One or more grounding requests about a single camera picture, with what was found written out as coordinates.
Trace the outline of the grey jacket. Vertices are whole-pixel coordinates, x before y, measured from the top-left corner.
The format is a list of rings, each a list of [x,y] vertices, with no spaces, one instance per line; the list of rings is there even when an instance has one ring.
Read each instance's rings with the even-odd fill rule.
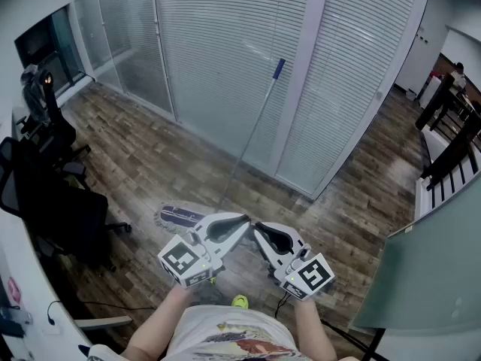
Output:
[[[38,123],[49,120],[46,108],[44,107],[44,95],[39,83],[38,67],[29,64],[20,76],[23,99],[29,109],[30,116]]]

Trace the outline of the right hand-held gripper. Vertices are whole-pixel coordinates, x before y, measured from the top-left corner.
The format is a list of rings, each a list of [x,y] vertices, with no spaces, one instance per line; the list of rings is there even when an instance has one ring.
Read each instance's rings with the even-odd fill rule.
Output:
[[[253,234],[258,249],[268,262],[268,274],[273,275],[280,287],[296,299],[309,299],[334,280],[334,272],[324,256],[321,253],[313,255],[311,246],[303,245],[301,236],[292,227],[257,222]],[[288,253],[280,266],[278,261]]]

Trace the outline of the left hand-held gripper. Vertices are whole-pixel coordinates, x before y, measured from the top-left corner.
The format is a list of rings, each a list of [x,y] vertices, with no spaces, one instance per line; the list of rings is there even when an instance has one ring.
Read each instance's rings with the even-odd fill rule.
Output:
[[[209,214],[195,231],[174,236],[158,254],[164,270],[182,288],[210,281],[223,269],[222,258],[232,251],[249,231],[246,214]]]

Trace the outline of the grey desk crossbar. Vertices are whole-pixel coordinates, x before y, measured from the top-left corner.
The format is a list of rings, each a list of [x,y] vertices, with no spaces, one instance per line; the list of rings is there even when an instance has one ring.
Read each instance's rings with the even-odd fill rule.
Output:
[[[128,325],[132,322],[132,318],[130,318],[130,316],[118,316],[99,319],[75,320],[74,322],[83,331],[92,331]]]

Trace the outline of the pink sticker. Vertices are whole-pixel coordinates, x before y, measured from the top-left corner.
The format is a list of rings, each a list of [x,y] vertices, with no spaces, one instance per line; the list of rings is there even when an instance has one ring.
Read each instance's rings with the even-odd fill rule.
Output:
[[[10,293],[11,298],[19,304],[21,302],[21,297],[22,294],[20,292],[19,287],[17,286],[17,283],[12,277],[8,278],[8,291]]]

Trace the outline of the glass partition with blinds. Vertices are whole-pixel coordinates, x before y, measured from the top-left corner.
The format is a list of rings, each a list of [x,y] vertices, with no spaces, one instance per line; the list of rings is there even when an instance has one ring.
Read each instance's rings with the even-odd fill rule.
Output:
[[[97,81],[315,199],[392,88],[427,0],[74,0]],[[381,99],[376,98],[381,91]]]

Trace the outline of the blue-handled mop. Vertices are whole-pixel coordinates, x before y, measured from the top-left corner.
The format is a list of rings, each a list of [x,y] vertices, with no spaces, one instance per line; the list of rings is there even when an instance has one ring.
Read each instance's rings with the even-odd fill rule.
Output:
[[[220,210],[220,207],[222,206],[222,203],[225,200],[225,197],[228,192],[228,188],[231,185],[231,182],[234,180],[237,169],[242,162],[245,153],[250,145],[250,142],[254,136],[254,133],[256,131],[256,128],[260,122],[260,119],[262,118],[263,112],[265,110],[265,107],[268,103],[268,100],[271,96],[271,93],[274,89],[274,86],[276,82],[279,79],[279,76],[281,75],[281,72],[283,70],[283,66],[285,65],[286,60],[284,58],[280,58],[279,62],[277,63],[277,67],[274,71],[273,77],[271,78],[271,82],[268,86],[267,92],[265,93],[265,97],[263,99],[263,102],[259,108],[259,112],[254,120],[253,126],[250,130],[250,133],[247,136],[247,139],[245,140],[245,144],[241,150],[241,152],[238,154],[237,159],[235,161],[235,164],[232,167],[231,173],[228,176],[228,180],[226,181],[226,184],[224,186],[224,189],[222,191],[222,195],[220,196],[219,201],[216,204],[216,207],[213,209],[214,212],[218,212]],[[160,211],[157,211],[154,214],[154,220],[156,223],[159,225],[167,226],[168,223],[174,224],[176,226],[181,226],[183,228],[191,228],[193,227],[201,218],[203,215],[200,215],[198,212],[187,210],[185,208],[180,207],[179,205],[164,205],[162,206]]]

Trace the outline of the black mesh office chair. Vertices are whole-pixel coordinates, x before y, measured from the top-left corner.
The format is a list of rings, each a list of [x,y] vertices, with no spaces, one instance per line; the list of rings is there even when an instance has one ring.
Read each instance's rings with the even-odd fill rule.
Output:
[[[0,208],[24,220],[33,232],[92,267],[115,271],[108,232],[132,227],[106,223],[102,194],[70,185],[46,164],[35,146],[6,137],[0,142]]]

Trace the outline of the white printed t-shirt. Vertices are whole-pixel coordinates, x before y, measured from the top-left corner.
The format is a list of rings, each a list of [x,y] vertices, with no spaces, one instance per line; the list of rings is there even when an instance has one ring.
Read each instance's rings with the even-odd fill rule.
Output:
[[[187,308],[161,361],[312,361],[290,331],[251,309],[198,305]],[[87,361],[129,361],[109,347],[91,346]]]

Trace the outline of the person's right forearm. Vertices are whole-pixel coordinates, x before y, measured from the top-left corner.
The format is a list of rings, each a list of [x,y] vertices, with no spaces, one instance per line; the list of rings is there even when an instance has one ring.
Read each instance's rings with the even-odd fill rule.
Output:
[[[325,333],[315,302],[312,299],[296,301],[294,311],[300,352],[312,361],[337,361],[337,354]]]

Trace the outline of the dark wooden stair railing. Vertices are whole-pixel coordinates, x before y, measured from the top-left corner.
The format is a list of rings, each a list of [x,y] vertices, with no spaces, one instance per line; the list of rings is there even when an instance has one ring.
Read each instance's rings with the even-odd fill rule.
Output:
[[[423,164],[416,181],[416,219],[481,177],[481,104],[454,95],[453,83],[452,75],[439,81],[415,122]]]

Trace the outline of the tall black office chair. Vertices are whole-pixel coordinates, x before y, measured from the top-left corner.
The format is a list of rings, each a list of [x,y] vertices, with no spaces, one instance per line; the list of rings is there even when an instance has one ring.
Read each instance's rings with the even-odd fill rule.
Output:
[[[90,153],[91,147],[86,144],[76,150],[72,148],[77,133],[75,128],[63,117],[57,105],[53,91],[53,75],[47,70],[42,71],[40,83],[44,92],[50,123],[47,127],[45,139],[39,144],[39,153],[44,162],[55,173],[62,177],[71,175],[85,190],[89,190],[86,184],[86,167],[74,159],[82,152]]]

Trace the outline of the green glass panel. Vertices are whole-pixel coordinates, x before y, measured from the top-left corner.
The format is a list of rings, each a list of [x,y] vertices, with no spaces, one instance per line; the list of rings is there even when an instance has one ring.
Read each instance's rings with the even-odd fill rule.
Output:
[[[359,328],[481,328],[481,178],[388,237]]]

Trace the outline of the person's left forearm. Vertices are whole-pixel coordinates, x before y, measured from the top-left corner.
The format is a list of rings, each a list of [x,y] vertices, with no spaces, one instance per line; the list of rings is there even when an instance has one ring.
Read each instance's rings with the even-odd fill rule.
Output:
[[[138,327],[121,355],[129,361],[158,361],[192,299],[192,291],[175,286],[152,315]]]

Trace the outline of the dark glass door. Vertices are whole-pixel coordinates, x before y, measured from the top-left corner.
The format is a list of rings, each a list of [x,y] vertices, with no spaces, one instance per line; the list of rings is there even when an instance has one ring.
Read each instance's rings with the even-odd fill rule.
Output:
[[[57,96],[86,76],[66,7],[34,24],[14,44],[24,67],[36,65],[53,75]]]

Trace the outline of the white desk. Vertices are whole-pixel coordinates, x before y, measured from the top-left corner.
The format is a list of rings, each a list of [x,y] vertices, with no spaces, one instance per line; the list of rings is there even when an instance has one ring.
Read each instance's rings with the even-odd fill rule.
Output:
[[[22,294],[17,304],[8,291],[12,277]],[[23,338],[4,336],[15,360],[86,361],[79,346],[91,343],[58,302],[24,222],[0,209],[0,279],[9,302],[30,314]]]

